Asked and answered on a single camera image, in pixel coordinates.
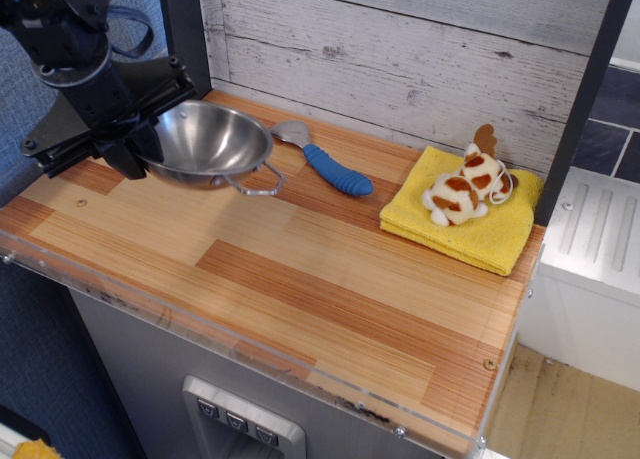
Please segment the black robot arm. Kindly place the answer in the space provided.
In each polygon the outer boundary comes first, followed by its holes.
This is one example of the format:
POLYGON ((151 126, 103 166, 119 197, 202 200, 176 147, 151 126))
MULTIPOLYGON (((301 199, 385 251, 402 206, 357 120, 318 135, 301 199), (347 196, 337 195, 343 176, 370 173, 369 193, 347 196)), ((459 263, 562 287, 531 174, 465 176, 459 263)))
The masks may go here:
POLYGON ((93 157, 128 179, 145 178, 147 163, 164 159, 159 117, 196 92, 181 59, 139 61, 151 34, 127 51, 129 62, 113 61, 111 14, 148 21, 110 0, 1 0, 2 28, 28 54, 36 77, 57 92, 21 144, 48 177, 93 157))

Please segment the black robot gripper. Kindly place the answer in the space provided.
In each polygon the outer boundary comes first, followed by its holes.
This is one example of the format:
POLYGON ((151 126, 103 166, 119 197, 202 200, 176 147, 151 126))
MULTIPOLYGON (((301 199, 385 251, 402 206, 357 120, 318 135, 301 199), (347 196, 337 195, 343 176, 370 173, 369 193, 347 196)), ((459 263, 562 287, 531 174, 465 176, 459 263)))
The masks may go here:
POLYGON ((50 178, 93 157, 126 179, 144 179, 139 159, 164 161, 158 117, 196 93, 185 64, 174 56, 137 63, 107 56, 76 69, 37 64, 32 69, 57 93, 49 112, 23 139, 21 152, 50 178))

